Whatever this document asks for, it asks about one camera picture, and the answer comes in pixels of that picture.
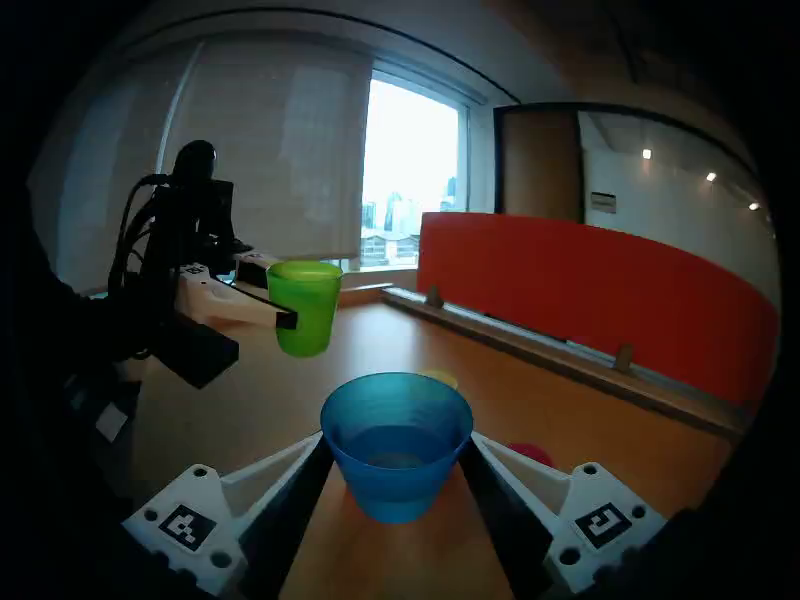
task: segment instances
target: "pink object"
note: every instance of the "pink object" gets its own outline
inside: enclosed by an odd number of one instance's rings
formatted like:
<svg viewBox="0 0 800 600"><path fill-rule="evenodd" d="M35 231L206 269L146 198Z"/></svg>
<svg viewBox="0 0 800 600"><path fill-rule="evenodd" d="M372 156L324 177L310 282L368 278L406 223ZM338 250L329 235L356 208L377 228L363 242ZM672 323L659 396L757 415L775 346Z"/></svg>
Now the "pink object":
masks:
<svg viewBox="0 0 800 600"><path fill-rule="evenodd" d="M539 448L539 446L534 446L533 444L509 444L508 447L514 452L519 452L523 456L527 456L536 462L542 463L546 467L555 468L553 459L550 458L547 452Z"/></svg>

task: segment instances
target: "window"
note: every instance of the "window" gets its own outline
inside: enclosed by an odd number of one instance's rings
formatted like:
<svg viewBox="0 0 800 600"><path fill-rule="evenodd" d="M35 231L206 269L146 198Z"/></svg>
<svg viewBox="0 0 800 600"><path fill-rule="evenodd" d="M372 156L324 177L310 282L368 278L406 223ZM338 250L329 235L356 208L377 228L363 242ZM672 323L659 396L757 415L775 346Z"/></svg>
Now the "window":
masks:
<svg viewBox="0 0 800 600"><path fill-rule="evenodd" d="M361 267L416 266L422 214L466 208L466 107L403 83L375 72L370 85Z"/></svg>

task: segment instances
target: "water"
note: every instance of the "water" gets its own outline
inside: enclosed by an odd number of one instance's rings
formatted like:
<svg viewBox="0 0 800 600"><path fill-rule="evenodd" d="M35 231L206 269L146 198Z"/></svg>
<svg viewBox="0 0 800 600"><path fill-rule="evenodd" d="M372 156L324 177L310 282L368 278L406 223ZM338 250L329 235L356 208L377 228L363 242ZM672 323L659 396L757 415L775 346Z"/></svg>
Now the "water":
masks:
<svg viewBox="0 0 800 600"><path fill-rule="evenodd" d="M345 443L344 449L356 460L384 469L421 467L452 452L435 434L408 425L372 427Z"/></svg>

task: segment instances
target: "yellow object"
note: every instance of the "yellow object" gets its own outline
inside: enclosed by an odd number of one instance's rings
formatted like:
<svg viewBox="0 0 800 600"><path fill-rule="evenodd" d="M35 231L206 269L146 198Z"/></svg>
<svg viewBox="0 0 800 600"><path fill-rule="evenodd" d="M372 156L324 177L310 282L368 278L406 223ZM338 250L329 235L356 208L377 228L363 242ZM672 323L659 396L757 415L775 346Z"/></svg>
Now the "yellow object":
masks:
<svg viewBox="0 0 800 600"><path fill-rule="evenodd" d="M425 377L430 377L432 379L436 379L437 381L441 381L445 385L449 385L454 390L458 389L458 379L453 377L447 371L439 371L438 369L426 369L424 371L417 371L417 374L424 375Z"/></svg>

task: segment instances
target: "green cup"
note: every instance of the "green cup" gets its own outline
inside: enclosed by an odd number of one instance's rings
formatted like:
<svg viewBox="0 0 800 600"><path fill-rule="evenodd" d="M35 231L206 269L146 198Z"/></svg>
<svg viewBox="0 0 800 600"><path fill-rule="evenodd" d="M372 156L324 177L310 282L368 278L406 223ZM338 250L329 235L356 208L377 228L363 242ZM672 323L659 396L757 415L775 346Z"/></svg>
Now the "green cup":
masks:
<svg viewBox="0 0 800 600"><path fill-rule="evenodd" d="M290 260L267 270L269 299L297 312L297 329L277 329L278 345L291 356L316 356L331 341L342 270L327 263Z"/></svg>

